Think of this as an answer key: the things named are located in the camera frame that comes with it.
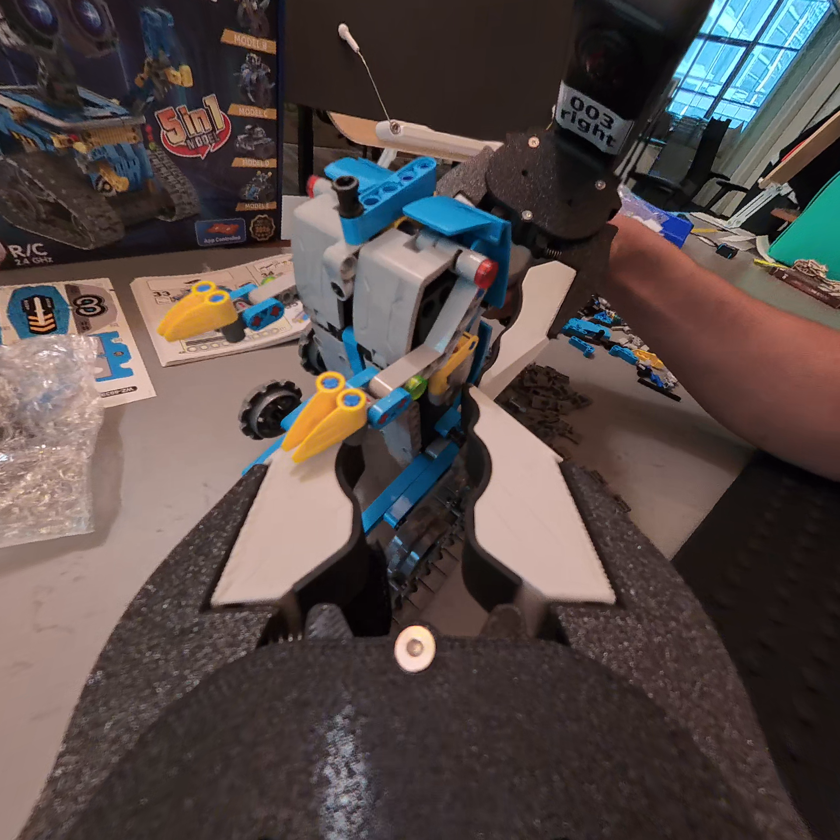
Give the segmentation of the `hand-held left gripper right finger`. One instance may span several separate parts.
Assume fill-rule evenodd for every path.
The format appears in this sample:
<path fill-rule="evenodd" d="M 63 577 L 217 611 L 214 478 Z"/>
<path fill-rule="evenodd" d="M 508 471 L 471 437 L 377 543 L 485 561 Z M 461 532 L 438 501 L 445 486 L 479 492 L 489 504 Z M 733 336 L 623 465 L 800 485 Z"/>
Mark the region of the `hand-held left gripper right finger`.
<path fill-rule="evenodd" d="M 464 573 L 481 604 L 614 604 L 616 596 L 564 474 L 562 459 L 477 387 L 463 397 Z"/>

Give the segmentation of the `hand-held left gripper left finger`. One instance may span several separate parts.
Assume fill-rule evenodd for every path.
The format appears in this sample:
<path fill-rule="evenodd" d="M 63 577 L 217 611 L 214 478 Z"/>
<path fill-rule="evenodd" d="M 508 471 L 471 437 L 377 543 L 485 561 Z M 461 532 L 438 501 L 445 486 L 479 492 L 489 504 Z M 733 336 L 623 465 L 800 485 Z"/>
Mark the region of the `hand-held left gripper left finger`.
<path fill-rule="evenodd" d="M 300 464 L 276 445 L 212 605 L 346 605 L 364 588 L 361 436 Z"/>

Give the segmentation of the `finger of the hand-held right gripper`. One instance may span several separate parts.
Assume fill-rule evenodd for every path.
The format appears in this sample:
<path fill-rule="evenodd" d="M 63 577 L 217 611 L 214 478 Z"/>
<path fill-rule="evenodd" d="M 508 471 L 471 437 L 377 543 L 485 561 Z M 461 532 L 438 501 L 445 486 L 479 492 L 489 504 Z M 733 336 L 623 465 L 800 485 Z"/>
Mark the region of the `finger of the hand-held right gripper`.
<path fill-rule="evenodd" d="M 575 276 L 575 269 L 557 261 L 527 272 L 519 313 L 500 336 L 497 357 L 480 379 L 480 390 L 487 397 L 498 397 L 549 344 L 549 331 Z"/>

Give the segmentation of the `pile of grey track links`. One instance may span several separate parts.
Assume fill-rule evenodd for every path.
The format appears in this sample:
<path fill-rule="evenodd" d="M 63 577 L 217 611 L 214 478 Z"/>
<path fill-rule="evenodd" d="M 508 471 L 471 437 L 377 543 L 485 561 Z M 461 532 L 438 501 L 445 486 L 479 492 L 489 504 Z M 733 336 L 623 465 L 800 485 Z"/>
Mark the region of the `pile of grey track links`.
<path fill-rule="evenodd" d="M 532 362 L 496 396 L 495 403 L 564 463 L 578 466 L 614 500 L 620 511 L 630 513 L 630 505 L 604 476 L 586 466 L 577 455 L 582 436 L 574 429 L 569 416 L 589 407 L 592 399 L 576 391 L 566 374 Z"/>

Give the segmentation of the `blue toy robot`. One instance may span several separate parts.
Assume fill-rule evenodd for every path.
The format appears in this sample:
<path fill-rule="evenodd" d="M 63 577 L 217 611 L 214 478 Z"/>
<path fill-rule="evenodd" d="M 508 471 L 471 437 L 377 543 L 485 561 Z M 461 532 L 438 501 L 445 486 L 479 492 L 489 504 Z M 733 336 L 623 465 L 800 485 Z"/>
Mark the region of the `blue toy robot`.
<path fill-rule="evenodd" d="M 461 388 L 490 342 L 483 316 L 508 290 L 510 222 L 438 195 L 435 170 L 428 157 L 398 171 L 350 158 L 310 180 L 291 247 L 315 392 L 269 382 L 238 416 L 246 436 L 277 440 L 255 465 L 276 445 L 300 464 L 359 434 L 365 536 L 398 530 L 454 464 Z"/>

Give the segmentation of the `grey desk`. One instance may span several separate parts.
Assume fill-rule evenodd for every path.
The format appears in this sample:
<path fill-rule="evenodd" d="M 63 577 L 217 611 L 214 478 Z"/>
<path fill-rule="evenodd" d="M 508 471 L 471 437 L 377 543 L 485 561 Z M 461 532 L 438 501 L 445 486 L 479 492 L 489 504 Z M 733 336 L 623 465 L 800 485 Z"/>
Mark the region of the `grey desk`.
<path fill-rule="evenodd" d="M 127 605 L 265 449 L 238 431 L 247 393 L 275 379 L 312 392 L 292 344 L 162 367 L 130 283 L 278 252 L 190 250 L 2 272 L 2 284 L 11 286 L 109 278 L 156 391 L 104 414 L 92 460 L 94 531 L 2 549 L 2 838 L 16 838 L 26 825 L 81 689 Z M 672 559 L 747 463 L 750 448 L 686 392 L 680 403 L 657 395 L 606 354 L 587 360 L 556 340 L 538 362 L 568 375 L 592 399 L 571 420 L 581 443 L 570 450 L 605 478 L 630 518 Z"/>

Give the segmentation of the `heap of loose toy parts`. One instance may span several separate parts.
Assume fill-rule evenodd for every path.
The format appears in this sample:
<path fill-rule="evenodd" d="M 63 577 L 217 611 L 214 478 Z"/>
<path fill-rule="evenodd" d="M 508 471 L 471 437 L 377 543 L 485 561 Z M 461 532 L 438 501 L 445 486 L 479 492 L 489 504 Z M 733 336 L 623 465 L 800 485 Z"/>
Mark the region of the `heap of loose toy parts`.
<path fill-rule="evenodd" d="M 596 349 L 600 348 L 611 357 L 630 364 L 640 385 L 676 403 L 681 402 L 677 379 L 603 297 L 593 297 L 576 317 L 565 322 L 560 333 L 587 359 L 594 358 Z"/>

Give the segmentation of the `clear bag of blue parts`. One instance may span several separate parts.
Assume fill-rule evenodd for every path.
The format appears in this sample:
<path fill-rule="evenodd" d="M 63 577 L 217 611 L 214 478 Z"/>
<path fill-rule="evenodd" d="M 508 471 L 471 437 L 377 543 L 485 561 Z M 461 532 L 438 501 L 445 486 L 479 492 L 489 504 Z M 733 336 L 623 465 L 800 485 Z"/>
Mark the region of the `clear bag of blue parts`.
<path fill-rule="evenodd" d="M 682 249 L 694 225 L 683 214 L 667 212 L 633 193 L 625 184 L 618 186 L 622 201 L 620 216 L 630 217 L 656 232 L 661 238 Z"/>

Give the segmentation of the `instruction booklet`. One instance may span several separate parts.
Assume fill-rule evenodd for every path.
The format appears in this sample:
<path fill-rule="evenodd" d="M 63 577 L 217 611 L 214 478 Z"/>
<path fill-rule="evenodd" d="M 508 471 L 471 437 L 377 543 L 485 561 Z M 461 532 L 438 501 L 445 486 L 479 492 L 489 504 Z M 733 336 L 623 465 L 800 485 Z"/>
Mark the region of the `instruction booklet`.
<path fill-rule="evenodd" d="M 289 343 L 309 326 L 291 252 L 228 269 L 139 277 L 131 290 L 163 366 Z"/>

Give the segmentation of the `bubble wrap bag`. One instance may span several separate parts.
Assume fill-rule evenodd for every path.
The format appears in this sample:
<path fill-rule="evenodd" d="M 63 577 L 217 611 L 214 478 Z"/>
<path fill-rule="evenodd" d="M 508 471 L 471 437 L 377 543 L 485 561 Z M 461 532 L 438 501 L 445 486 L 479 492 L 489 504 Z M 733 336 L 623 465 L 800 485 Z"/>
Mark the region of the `bubble wrap bag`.
<path fill-rule="evenodd" d="M 1 546 L 93 530 L 91 467 L 104 407 L 97 344 L 75 334 L 1 350 Z"/>

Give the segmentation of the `black perforated pad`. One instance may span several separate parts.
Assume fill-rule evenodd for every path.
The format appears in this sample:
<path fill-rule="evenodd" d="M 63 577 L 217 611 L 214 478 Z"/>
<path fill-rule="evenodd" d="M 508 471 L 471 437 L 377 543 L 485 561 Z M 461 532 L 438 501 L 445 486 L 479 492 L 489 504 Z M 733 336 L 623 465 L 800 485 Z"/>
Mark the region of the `black perforated pad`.
<path fill-rule="evenodd" d="M 814 838 L 839 838 L 839 485 L 754 455 L 674 558 Z"/>

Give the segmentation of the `blue sticker sheet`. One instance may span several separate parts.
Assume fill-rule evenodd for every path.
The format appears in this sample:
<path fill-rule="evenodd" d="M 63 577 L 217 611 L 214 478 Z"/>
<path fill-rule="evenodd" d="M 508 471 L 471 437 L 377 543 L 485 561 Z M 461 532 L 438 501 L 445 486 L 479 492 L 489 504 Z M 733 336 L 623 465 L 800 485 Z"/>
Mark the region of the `blue sticker sheet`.
<path fill-rule="evenodd" d="M 94 375 L 105 407 L 156 397 L 128 320 L 108 278 L 30 282 L 1 289 L 1 338 L 21 340 L 66 334 L 95 345 Z"/>

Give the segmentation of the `dark blue robot kit box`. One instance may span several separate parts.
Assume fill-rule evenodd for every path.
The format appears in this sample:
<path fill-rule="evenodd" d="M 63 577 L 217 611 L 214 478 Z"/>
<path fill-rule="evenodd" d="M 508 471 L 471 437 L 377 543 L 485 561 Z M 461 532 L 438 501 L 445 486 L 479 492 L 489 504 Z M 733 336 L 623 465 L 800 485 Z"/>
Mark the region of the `dark blue robot kit box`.
<path fill-rule="evenodd" d="M 2 268 L 278 240 L 284 12 L 2 1 Z"/>

